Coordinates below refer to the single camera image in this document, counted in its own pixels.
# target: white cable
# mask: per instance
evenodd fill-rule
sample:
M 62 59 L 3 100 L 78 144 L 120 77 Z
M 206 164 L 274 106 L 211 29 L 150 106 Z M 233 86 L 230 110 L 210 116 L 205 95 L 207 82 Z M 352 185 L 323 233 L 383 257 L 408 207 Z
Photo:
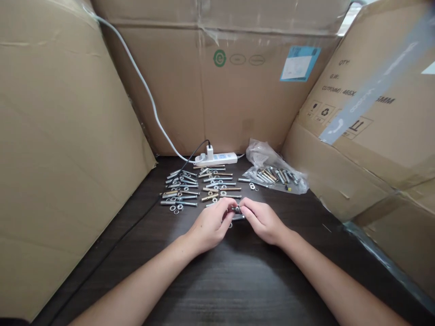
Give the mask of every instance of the white cable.
M 195 162 L 195 161 L 189 161 L 189 160 L 185 159 L 183 156 L 181 156 L 181 154 L 180 154 L 180 153 L 175 149 L 174 144 L 173 144 L 173 143 L 171 142 L 171 140 L 169 139 L 168 135 L 166 134 L 165 130 L 164 130 L 163 127 L 162 127 L 162 124 L 160 123 L 159 117 L 157 116 L 157 110 L 156 110 L 156 108 L 155 108 L 154 98 L 153 98 L 153 96 L 151 95 L 151 91 L 150 91 L 150 89 L 149 89 L 149 87 L 148 87 L 148 85 L 147 85 L 147 83 L 146 83 L 144 77 L 143 77 L 142 74 L 140 73 L 140 70 L 139 70 L 139 68 L 137 67 L 136 62 L 135 62 L 135 60 L 133 59 L 133 56 L 131 55 L 130 50 L 128 49 L 127 44 L 125 43 L 125 41 L 124 41 L 124 39 L 122 38 L 121 34 L 119 34 L 118 30 L 117 30 L 117 29 L 116 29 L 116 28 L 115 28 L 111 23 L 109 23 L 107 20 L 101 18 L 100 16 L 97 16 L 97 15 L 94 14 L 93 12 L 90 12 L 90 11 L 87 10 L 85 7 L 84 7 L 84 9 L 85 9 L 86 12 L 87 12 L 88 14 L 90 14 L 94 19 L 98 20 L 99 22 L 101 22 L 101 23 L 103 23 L 104 25 L 106 25 L 107 27 L 109 27 L 112 31 L 114 31 L 115 34 L 116 34 L 116 36 L 117 36 L 117 37 L 119 38 L 119 40 L 121 41 L 122 45 L 124 46 L 124 49 L 125 49 L 126 52 L 127 52 L 128 57 L 130 58 L 131 63 L 133 64 L 133 67 L 135 68 L 137 74 L 139 75 L 140 80 L 142 81 L 142 83 L 143 83 L 144 86 L 145 86 L 146 91 L 148 92 L 148 95 L 150 96 L 151 104 L 153 105 L 153 111 L 154 111 L 155 120 L 157 121 L 157 124 L 159 125 L 160 130 L 162 130 L 163 135 L 164 135 L 164 136 L 166 137 L 166 139 L 168 140 L 169 145 L 171 145 L 171 147 L 172 147 L 172 149 L 174 150 L 174 152 L 175 152 L 175 153 L 176 153 L 176 154 L 177 154 L 177 155 L 178 155 L 178 156 L 179 156 L 183 161 L 186 161 L 186 162 L 189 162 L 189 163 L 194 163 L 194 164 L 195 164 L 195 163 L 198 163 L 198 162 L 201 162 L 202 160 L 204 160 L 204 158 L 202 158 L 201 160 L 199 160 L 199 161 L 197 161 L 197 162 Z

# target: black cable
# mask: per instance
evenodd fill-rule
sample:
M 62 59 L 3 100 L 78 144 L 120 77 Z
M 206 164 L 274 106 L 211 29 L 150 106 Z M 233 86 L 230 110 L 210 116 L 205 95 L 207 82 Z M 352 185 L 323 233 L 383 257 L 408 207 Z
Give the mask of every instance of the black cable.
M 208 142 L 208 145 L 210 146 L 210 141 L 206 139 L 203 141 L 198 148 L 192 153 L 192 155 L 189 157 L 188 161 L 192 158 L 192 156 L 195 155 L 195 153 L 198 151 L 198 149 L 205 143 Z M 181 173 L 181 170 L 184 169 L 188 162 L 184 163 L 183 167 L 180 169 L 180 171 L 177 173 L 175 177 L 178 177 Z M 91 278 L 91 276 L 96 272 L 96 270 L 103 264 L 103 262 L 106 260 L 107 257 L 112 253 L 113 250 L 118 246 L 118 244 L 127 236 L 127 234 L 130 233 L 131 230 L 134 229 L 136 225 L 140 221 L 144 219 L 144 217 L 153 209 L 153 207 L 160 201 L 161 196 L 159 195 L 156 199 L 156 201 L 151 205 L 151 207 L 145 212 L 144 215 L 140 219 L 138 219 L 132 226 L 128 228 L 127 231 L 124 232 L 124 234 L 116 241 L 116 243 L 110 248 L 110 250 L 104 255 L 104 257 L 98 262 L 98 264 L 92 269 L 92 271 L 85 277 L 85 279 L 78 285 L 78 287 L 71 293 L 71 295 L 68 297 L 68 299 L 63 303 L 63 305 L 59 308 L 59 310 L 54 314 L 52 320 L 48 323 L 48 326 L 52 325 L 54 321 L 59 317 L 60 313 L 65 309 L 67 304 L 72 300 L 72 298 L 78 293 L 78 291 L 82 288 L 82 286 Z

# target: human hand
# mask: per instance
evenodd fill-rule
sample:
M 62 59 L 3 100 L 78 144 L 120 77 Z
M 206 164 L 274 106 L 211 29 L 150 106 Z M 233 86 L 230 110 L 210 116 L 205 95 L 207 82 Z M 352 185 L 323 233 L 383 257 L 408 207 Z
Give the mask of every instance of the human hand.
M 254 232 L 270 245 L 280 245 L 288 228 L 273 209 L 265 203 L 243 198 L 240 209 Z
M 225 236 L 234 212 L 227 212 L 228 208 L 236 207 L 237 203 L 233 198 L 221 198 L 216 204 L 205 208 L 199 214 L 195 223 L 186 233 L 196 254 L 202 254 L 216 247 Z

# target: wooden table surface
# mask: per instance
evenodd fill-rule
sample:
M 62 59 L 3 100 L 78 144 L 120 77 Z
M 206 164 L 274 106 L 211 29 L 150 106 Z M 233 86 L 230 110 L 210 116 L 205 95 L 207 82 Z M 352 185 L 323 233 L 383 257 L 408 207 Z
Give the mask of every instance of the wooden table surface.
M 122 234 L 155 202 L 166 176 L 181 167 L 179 158 L 158 158 L 137 191 L 114 218 L 33 325 L 48 325 Z M 240 177 L 251 164 L 241 159 L 227 165 Z M 291 195 L 247 183 L 241 194 L 268 203 L 283 222 L 367 287 L 414 325 L 435 325 L 423 308 L 390 273 L 345 231 L 309 191 Z M 174 215 L 156 205 L 119 243 L 55 319 L 66 325 L 135 269 L 189 230 L 205 203 Z M 247 221 L 234 223 L 222 243 L 197 257 L 174 281 L 145 325 L 336 325 L 322 299 L 299 269 L 278 248 L 267 245 Z

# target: plastic bag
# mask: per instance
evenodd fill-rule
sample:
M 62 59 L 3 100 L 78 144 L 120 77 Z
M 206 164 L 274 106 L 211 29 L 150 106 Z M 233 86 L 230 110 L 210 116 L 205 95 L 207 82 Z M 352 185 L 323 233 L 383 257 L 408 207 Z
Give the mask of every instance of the plastic bag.
M 250 139 L 249 146 L 246 149 L 246 157 L 249 162 L 254 165 L 243 174 L 243 176 L 248 179 L 255 180 L 266 188 L 296 195 L 301 195 L 308 191 L 309 187 L 306 176 L 288 165 L 268 143 Z M 289 176 L 291 181 L 286 184 L 282 184 L 281 181 L 275 183 L 271 181 L 266 182 L 264 177 L 259 177 L 257 173 L 269 167 L 273 167 L 273 169 L 284 169 L 293 174 L 294 177 Z

